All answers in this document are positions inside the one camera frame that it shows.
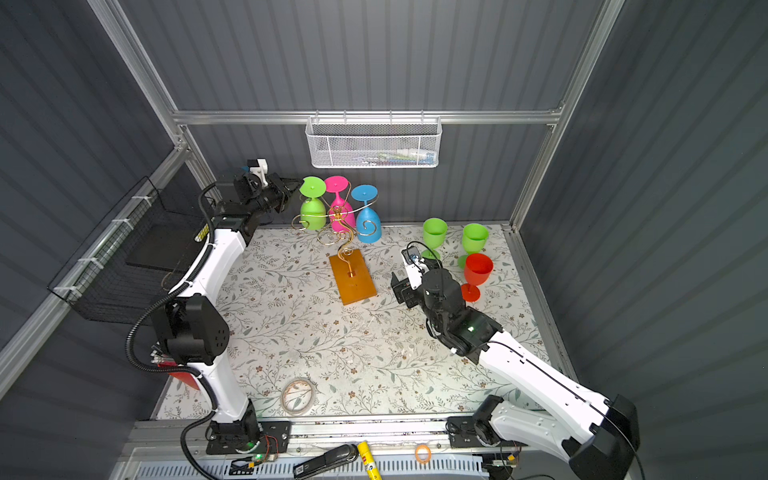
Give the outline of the green wine glass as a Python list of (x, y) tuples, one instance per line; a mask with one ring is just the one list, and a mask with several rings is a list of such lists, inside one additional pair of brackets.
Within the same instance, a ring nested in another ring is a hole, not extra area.
[(305, 198), (301, 205), (299, 223), (310, 231), (322, 230), (326, 225), (326, 206), (322, 200), (327, 187), (323, 179), (316, 176), (307, 176), (299, 189)]
[(483, 251), (488, 237), (489, 230), (482, 224), (471, 223), (464, 227), (461, 244), (465, 254), (458, 259), (460, 269), (465, 268), (466, 260), (470, 255)]
[(439, 260), (439, 248), (444, 244), (448, 231), (447, 223), (440, 218), (429, 218), (423, 223), (423, 243), (422, 257), (426, 259)]

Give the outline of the red wine glass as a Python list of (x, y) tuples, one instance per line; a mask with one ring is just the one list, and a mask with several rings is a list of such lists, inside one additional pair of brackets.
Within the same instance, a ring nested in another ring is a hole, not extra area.
[(466, 302), (476, 302), (481, 297), (479, 286), (484, 284), (494, 269), (493, 261), (481, 253), (467, 257), (464, 267), (465, 283), (461, 285), (462, 297)]

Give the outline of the gold wire wine glass rack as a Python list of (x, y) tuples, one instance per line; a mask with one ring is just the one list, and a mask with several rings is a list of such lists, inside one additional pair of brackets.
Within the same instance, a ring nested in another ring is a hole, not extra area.
[[(326, 219), (329, 219), (328, 208), (326, 209)], [(291, 221), (291, 227), (297, 231), (306, 231), (299, 223), (300, 213)], [(320, 243), (321, 234), (331, 227), (325, 225), (322, 230), (317, 232), (317, 239)], [(358, 237), (356, 227), (348, 231), (335, 233), (337, 240), (328, 243), (328, 246), (340, 242), (335, 256), (329, 257), (329, 264), (333, 271), (334, 279), (341, 297), (342, 303), (347, 306), (362, 300), (374, 297), (377, 294), (374, 281), (367, 268), (363, 254), (360, 249), (353, 249), (352, 243)]]

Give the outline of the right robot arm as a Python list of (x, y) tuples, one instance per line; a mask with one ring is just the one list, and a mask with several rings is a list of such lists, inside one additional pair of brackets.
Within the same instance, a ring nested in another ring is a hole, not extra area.
[(533, 446), (565, 461), (580, 479), (623, 479), (640, 461), (638, 412), (628, 398), (604, 395), (568, 378), (536, 355), (488, 315), (470, 307), (452, 275), (421, 243), (401, 252), (406, 278), (393, 277), (398, 303), (420, 307), (430, 336), (515, 385), (547, 412), (539, 418), (516, 412), (497, 395), (488, 396), (472, 416), (476, 437), (485, 445), (505, 441)]

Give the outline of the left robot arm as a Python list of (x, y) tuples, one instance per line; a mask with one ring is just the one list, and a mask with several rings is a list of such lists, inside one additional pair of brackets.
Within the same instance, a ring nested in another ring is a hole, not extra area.
[(206, 422), (211, 453), (251, 453), (264, 446), (253, 403), (229, 362), (230, 329), (216, 301), (263, 217), (283, 212), (301, 184), (269, 172), (266, 161), (258, 159), (248, 161), (240, 175), (214, 183), (220, 201), (209, 204), (200, 195), (206, 216), (202, 250), (149, 316), (170, 374), (193, 381), (211, 403)]

